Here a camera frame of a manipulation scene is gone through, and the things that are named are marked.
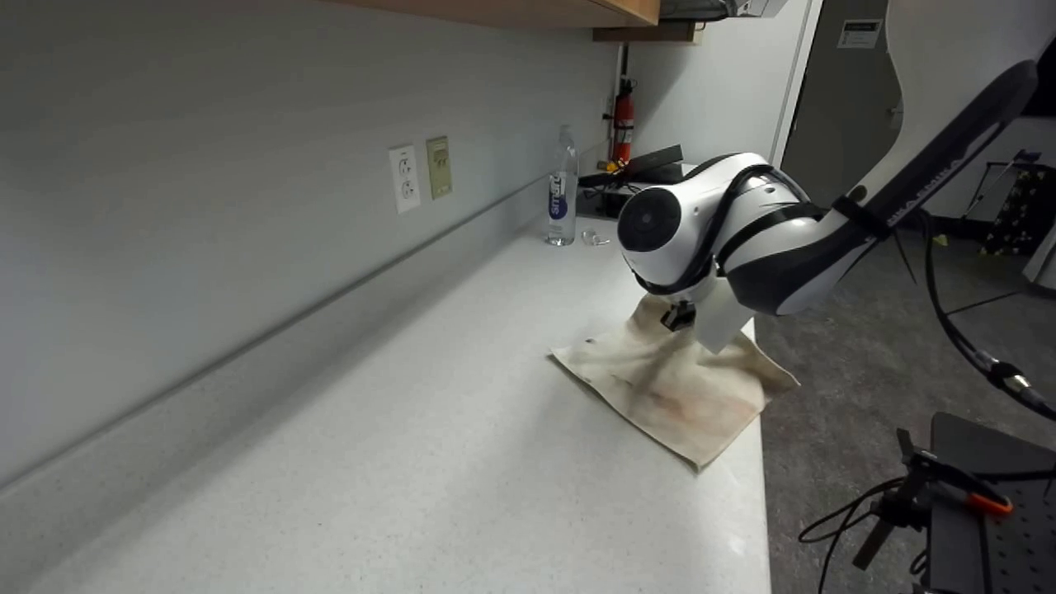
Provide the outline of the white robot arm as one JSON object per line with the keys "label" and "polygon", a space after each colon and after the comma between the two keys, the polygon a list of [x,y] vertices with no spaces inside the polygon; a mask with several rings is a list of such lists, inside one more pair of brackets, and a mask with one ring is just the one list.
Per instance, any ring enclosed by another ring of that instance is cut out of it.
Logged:
{"label": "white robot arm", "polygon": [[632,277],[687,326],[694,289],[722,277],[732,302],[752,313],[800,313],[829,292],[915,208],[931,200],[1036,88],[1036,62],[1002,70],[912,159],[882,181],[859,181],[833,203],[760,150],[725,150],[674,183],[637,192],[618,214]]}

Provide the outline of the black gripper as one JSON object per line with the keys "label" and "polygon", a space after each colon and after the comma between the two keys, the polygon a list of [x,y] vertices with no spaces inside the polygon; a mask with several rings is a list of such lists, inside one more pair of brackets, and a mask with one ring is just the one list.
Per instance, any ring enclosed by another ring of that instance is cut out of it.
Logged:
{"label": "black gripper", "polygon": [[687,331],[687,326],[696,324],[696,305],[694,305],[691,299],[674,299],[674,302],[665,309],[661,324],[665,324],[666,331]]}

